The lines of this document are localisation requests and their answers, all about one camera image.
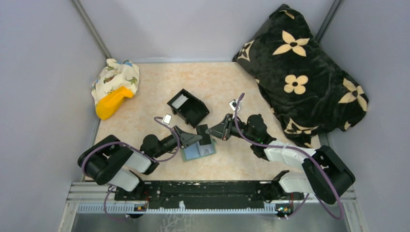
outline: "patterned cloth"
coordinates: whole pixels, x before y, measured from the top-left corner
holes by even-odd
[[[287,138],[311,147],[311,137],[342,131],[366,114],[362,87],[313,38],[303,15],[288,5],[273,12],[235,55],[258,82]]]
[[[124,102],[132,98],[140,82],[139,68],[128,60],[120,63],[115,59],[107,59],[105,67],[92,85],[92,97],[95,113],[106,120],[110,118]]]
[[[92,84],[91,94],[94,98],[95,105],[121,86],[124,86],[135,94],[139,81],[140,71],[138,66],[128,60],[121,63],[115,59],[107,59],[107,66],[101,71],[97,80]]]

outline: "marble-pattern surface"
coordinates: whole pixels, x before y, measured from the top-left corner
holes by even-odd
[[[209,127],[220,123],[232,110],[228,105],[242,92],[242,120],[252,114],[261,114],[268,132],[283,142],[285,138],[279,122],[259,93],[255,79],[234,62],[219,63],[157,63],[139,64],[141,82],[136,95],[126,99],[119,110],[109,119],[101,121],[96,141],[109,134],[139,148],[143,138],[155,134],[159,139],[170,134],[169,130],[153,120],[155,116],[172,114],[166,104],[182,88],[202,100],[210,114],[201,122]],[[196,133],[191,126],[173,116],[171,126]],[[257,158],[246,141],[231,137],[229,141],[216,140],[217,153],[201,159],[184,162],[179,152],[172,160],[163,162],[144,180],[270,180],[282,170],[294,170],[279,162]],[[319,147],[317,136],[312,140]],[[169,157],[165,154],[159,159]]]

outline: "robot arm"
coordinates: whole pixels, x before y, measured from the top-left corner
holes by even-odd
[[[313,193],[328,204],[336,202],[334,194],[319,170],[298,150],[305,151],[323,167],[339,196],[355,182],[353,173],[330,147],[323,145],[319,149],[302,147],[298,147],[298,150],[286,149],[288,144],[276,140],[267,133],[267,126],[261,115],[249,116],[246,123],[239,118],[237,119],[240,131],[248,140],[270,146],[262,147],[252,144],[250,148],[258,158],[282,162],[303,171],[282,172],[276,177],[284,192]],[[209,128],[207,133],[224,141],[227,141],[231,136],[242,138],[235,126],[233,114],[225,115],[222,122]]]
[[[173,129],[177,136],[172,133],[162,140],[159,140],[156,135],[147,135],[140,150],[121,142],[113,135],[109,135],[85,151],[78,159],[77,164],[82,167],[85,163],[85,174],[98,185],[111,184],[126,191],[133,191],[144,182],[135,172],[124,167],[149,175],[159,166],[154,158],[176,148],[177,139],[183,148],[202,139],[202,136],[187,133],[178,126],[174,126]]]

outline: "yellow object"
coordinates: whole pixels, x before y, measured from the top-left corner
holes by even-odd
[[[133,96],[131,90],[121,86],[101,99],[95,106],[95,112],[100,119],[106,120],[117,111],[125,98],[132,98]]]

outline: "beige flower print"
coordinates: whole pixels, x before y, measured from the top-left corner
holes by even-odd
[[[285,82],[287,83],[283,88],[285,92],[292,93],[293,91],[295,94],[303,94],[306,91],[306,88],[303,86],[308,82],[308,77],[305,75],[298,76],[296,78],[295,75],[287,75],[285,77]]]
[[[286,126],[286,129],[284,130],[285,133],[287,134],[312,134],[312,131],[314,129],[317,129],[319,126],[316,127],[302,127],[295,123],[292,118],[289,118],[289,123]]]
[[[367,102],[366,100],[361,96],[365,92],[363,91],[361,86],[354,86],[354,84],[347,80],[346,78],[343,79],[343,85],[346,87],[349,92],[347,92],[340,100],[338,103],[350,103],[354,102],[357,100],[359,102],[359,105],[362,107],[363,111],[367,111]]]
[[[250,47],[252,46],[254,41],[255,40],[252,40],[250,42],[247,42],[245,45],[243,45],[242,49],[239,51],[237,59],[245,59],[245,60],[250,62],[249,50],[250,50]]]
[[[304,48],[302,48],[302,46],[306,45],[309,42],[310,38],[295,40],[295,38],[290,33],[283,30],[282,39],[285,41],[286,44],[278,47],[274,51],[273,55],[279,55],[292,50],[296,54],[306,57],[306,51]]]
[[[304,143],[304,145],[307,146],[307,147],[313,148],[312,144],[310,144],[310,143]]]
[[[294,19],[294,15],[291,14],[291,13],[289,13],[287,10],[281,10],[281,11],[279,11],[279,12],[285,12],[285,14],[286,14],[287,16],[289,16],[291,19]]]
[[[351,126],[351,124],[349,122],[345,123],[345,131]]]

